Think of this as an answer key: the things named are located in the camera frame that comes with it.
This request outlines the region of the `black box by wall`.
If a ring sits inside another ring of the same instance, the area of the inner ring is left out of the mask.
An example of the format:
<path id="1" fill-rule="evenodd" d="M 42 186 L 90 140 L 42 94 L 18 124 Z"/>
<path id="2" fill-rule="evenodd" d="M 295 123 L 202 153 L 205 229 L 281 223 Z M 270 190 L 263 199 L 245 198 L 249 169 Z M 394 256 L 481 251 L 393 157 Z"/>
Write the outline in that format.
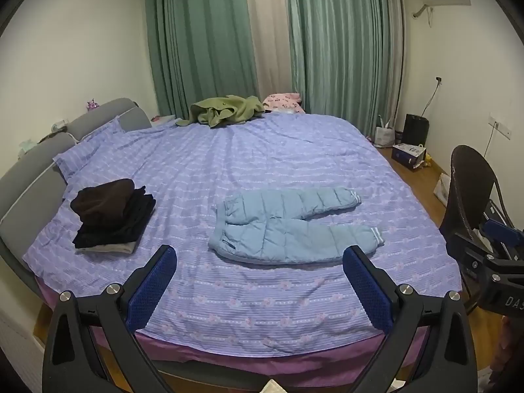
<path id="1" fill-rule="evenodd" d="M 430 123 L 424 116 L 406 114 L 402 130 L 402 142 L 408 145 L 425 146 Z"/>

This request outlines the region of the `white shopping bag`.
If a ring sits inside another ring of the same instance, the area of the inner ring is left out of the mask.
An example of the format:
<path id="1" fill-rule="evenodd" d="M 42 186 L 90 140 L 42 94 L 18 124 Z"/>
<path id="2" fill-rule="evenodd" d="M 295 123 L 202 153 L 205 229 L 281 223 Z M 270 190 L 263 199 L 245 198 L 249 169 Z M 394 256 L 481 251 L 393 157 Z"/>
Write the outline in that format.
<path id="1" fill-rule="evenodd" d="M 390 127 L 390 122 L 385 122 L 381 115 L 378 115 L 378 124 L 375 130 L 374 146 L 378 148 L 389 148 L 395 143 L 395 131 Z"/>

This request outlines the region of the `green curtain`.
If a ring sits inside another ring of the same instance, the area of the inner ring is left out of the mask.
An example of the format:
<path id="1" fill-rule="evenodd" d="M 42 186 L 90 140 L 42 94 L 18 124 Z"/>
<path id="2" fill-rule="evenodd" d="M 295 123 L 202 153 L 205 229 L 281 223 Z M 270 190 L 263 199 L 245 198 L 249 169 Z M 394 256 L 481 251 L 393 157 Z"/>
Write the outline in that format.
<path id="1" fill-rule="evenodd" d="M 208 98 L 256 96 L 247 0 L 145 0 L 158 110 L 186 118 Z"/>
<path id="2" fill-rule="evenodd" d="M 304 109 L 373 137 L 399 107 L 404 0 L 288 0 L 292 87 Z"/>

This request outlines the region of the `small purple figurine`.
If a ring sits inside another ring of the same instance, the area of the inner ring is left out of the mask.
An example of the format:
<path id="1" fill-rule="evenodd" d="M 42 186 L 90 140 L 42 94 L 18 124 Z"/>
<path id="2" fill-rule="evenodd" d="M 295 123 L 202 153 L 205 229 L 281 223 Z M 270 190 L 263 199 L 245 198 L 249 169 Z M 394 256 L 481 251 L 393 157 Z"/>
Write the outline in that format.
<path id="1" fill-rule="evenodd" d="M 100 105 L 95 100 L 89 100 L 86 102 L 86 110 L 91 111 L 98 108 Z"/>

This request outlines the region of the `white plastic bag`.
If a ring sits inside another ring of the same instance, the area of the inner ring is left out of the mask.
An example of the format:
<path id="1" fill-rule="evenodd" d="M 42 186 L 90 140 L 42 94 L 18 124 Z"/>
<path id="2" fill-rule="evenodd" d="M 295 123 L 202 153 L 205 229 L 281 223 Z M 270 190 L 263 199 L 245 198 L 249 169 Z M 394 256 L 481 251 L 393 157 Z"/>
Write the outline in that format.
<path id="1" fill-rule="evenodd" d="M 450 181 L 451 177 L 449 175 L 441 173 L 433 189 L 433 194 L 444 206 L 447 206 L 449 200 Z"/>

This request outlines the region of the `purple floral bed sheet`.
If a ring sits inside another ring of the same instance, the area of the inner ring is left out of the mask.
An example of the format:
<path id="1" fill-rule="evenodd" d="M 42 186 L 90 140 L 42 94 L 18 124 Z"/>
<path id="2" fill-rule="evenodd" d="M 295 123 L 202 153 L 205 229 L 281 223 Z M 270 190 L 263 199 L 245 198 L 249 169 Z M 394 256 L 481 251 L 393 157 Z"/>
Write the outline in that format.
<path id="1" fill-rule="evenodd" d="M 352 124 L 268 114 L 211 129 L 99 128 L 56 158 L 63 202 L 24 259 L 49 288 L 97 294 L 162 245 L 178 267 L 144 334 L 237 358 L 319 352 L 372 337 L 340 258 L 358 245 L 397 283 L 442 296 L 458 266 L 410 188 Z M 129 178 L 156 199 L 129 255 L 76 251 L 70 205 Z"/>

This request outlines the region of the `white wall socket strip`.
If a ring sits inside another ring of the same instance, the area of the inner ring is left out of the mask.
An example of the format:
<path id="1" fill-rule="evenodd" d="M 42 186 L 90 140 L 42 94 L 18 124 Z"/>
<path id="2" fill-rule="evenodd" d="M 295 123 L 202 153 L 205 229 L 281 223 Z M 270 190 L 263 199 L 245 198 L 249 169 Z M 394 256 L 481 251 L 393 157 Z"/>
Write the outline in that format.
<path id="1" fill-rule="evenodd" d="M 512 131 L 509 127 L 503 124 L 501 121 L 498 121 L 493 115 L 489 115 L 489 125 L 508 140 L 512 138 Z"/>

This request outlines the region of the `left green curtain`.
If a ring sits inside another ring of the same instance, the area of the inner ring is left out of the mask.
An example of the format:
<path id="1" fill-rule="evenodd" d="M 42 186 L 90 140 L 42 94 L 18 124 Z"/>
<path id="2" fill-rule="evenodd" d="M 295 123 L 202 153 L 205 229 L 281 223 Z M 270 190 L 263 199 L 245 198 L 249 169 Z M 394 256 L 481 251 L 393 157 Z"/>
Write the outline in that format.
<path id="1" fill-rule="evenodd" d="M 158 110 L 186 118 L 208 98 L 256 96 L 247 0 L 145 0 Z"/>

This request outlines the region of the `beige centre curtain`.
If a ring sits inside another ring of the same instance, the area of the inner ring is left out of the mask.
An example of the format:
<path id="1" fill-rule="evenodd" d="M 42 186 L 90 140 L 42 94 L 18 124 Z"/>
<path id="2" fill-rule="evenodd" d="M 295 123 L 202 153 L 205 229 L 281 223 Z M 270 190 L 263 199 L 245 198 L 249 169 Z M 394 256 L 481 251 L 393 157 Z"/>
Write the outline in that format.
<path id="1" fill-rule="evenodd" d="M 261 98 L 292 90 L 287 0 L 247 0 Z"/>

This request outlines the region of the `dark brown folded garment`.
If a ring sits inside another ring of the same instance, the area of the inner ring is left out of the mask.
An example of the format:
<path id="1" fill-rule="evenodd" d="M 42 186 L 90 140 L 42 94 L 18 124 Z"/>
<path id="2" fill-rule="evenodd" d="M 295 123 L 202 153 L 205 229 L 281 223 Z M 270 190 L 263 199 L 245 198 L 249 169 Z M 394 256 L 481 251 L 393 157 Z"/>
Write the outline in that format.
<path id="1" fill-rule="evenodd" d="M 134 182 L 124 178 L 81 190 L 70 208 L 87 225 L 122 219 L 124 209 L 135 190 Z"/>

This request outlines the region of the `purple striped pillow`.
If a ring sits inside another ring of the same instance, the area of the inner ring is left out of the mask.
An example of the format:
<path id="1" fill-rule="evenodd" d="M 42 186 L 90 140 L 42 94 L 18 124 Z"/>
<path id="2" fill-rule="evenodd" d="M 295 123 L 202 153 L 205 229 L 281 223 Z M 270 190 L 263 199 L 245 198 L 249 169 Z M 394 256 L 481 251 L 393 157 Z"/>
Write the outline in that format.
<path id="1" fill-rule="evenodd" d="M 112 121 L 92 131 L 82 141 L 64 153 L 55 156 L 53 162 L 60 170 L 63 178 L 68 182 L 80 169 L 87 165 L 91 157 L 96 154 L 101 147 L 110 144 L 114 139 L 118 139 L 123 134 L 124 129 L 120 124 L 120 117 L 117 116 Z"/>

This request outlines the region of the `dark wicker chair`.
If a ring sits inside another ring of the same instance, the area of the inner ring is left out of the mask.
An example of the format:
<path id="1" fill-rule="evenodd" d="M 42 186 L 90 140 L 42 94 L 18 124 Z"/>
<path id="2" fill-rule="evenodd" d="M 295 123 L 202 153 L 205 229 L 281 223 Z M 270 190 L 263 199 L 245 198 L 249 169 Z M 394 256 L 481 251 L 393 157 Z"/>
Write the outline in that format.
<path id="1" fill-rule="evenodd" d="M 478 151 L 469 145 L 456 146 L 451 154 L 450 168 L 449 198 L 440 225 L 444 238 L 455 232 L 473 236 L 473 230 L 484 222 L 484 211 L 493 188 L 496 188 L 504 221 L 513 227 L 496 174 Z"/>

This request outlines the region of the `pink patterned garment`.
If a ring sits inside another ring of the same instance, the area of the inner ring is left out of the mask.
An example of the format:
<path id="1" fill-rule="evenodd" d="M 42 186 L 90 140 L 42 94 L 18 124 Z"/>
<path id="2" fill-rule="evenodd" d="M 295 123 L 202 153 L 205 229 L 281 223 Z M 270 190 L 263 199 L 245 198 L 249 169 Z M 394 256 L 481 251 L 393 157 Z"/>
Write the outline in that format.
<path id="1" fill-rule="evenodd" d="M 303 114 L 302 99 L 299 93 L 275 93 L 265 98 L 263 106 L 268 112 Z"/>

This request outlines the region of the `dark blue cardboard box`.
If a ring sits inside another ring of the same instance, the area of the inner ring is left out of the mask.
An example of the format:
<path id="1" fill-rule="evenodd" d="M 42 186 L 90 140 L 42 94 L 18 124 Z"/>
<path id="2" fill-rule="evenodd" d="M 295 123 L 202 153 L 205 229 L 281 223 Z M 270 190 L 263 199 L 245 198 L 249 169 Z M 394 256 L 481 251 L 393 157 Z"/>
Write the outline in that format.
<path id="1" fill-rule="evenodd" d="M 418 169 L 425 156 L 426 149 L 421 145 L 398 144 L 392 147 L 392 159 L 411 170 Z"/>

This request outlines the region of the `light blue padded pants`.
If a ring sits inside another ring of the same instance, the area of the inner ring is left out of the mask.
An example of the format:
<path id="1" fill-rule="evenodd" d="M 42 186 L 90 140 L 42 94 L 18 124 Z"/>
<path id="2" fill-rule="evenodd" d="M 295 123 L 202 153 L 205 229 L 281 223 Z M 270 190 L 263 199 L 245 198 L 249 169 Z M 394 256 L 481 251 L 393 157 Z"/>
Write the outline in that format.
<path id="1" fill-rule="evenodd" d="M 352 246 L 373 254 L 384 245 L 378 228 L 314 221 L 361 203 L 355 190 L 338 186 L 244 191 L 217 205 L 209 247 L 236 263 L 267 266 L 339 263 Z"/>

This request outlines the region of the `right green curtain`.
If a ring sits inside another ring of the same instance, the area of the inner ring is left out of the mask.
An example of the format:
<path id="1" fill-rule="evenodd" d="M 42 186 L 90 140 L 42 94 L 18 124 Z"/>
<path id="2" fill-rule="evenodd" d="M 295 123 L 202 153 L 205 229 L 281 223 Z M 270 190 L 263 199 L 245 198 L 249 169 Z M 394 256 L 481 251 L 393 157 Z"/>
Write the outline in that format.
<path id="1" fill-rule="evenodd" d="M 292 87 L 304 109 L 373 137 L 399 107 L 404 0 L 288 0 Z"/>

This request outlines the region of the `olive green crumpled garment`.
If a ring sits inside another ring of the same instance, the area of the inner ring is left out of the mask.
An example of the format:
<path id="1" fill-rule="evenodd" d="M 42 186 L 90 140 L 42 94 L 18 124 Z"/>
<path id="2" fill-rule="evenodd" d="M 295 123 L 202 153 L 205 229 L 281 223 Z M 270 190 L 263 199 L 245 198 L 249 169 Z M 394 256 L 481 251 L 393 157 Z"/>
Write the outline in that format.
<path id="1" fill-rule="evenodd" d="M 193 103 L 187 119 L 177 120 L 177 126 L 198 123 L 214 129 L 259 118 L 265 113 L 262 102 L 255 96 L 243 98 L 235 95 L 215 97 Z"/>

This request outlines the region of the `grey padded headboard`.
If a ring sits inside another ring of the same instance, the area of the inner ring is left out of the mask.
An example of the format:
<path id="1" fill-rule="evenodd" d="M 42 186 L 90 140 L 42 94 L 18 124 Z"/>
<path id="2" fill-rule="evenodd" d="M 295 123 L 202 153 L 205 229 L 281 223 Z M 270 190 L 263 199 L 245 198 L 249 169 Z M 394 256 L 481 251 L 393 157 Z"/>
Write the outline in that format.
<path id="1" fill-rule="evenodd" d="M 114 118 L 125 131 L 151 126 L 136 102 L 127 98 L 112 100 L 68 123 L 66 131 L 36 145 L 1 178 L 1 257 L 35 294 L 40 294 L 40 289 L 23 256 L 57 213 L 66 189 L 66 180 L 53 158 Z"/>

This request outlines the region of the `grey folded garment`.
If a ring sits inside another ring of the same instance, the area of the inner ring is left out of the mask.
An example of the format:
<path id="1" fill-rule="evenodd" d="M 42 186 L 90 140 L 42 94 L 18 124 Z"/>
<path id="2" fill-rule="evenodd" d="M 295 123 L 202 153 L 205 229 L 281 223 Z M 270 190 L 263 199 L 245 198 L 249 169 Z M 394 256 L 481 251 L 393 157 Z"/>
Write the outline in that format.
<path id="1" fill-rule="evenodd" d="M 97 245 L 89 248 L 76 249 L 79 253 L 120 253 L 132 254 L 136 248 L 136 242 Z"/>

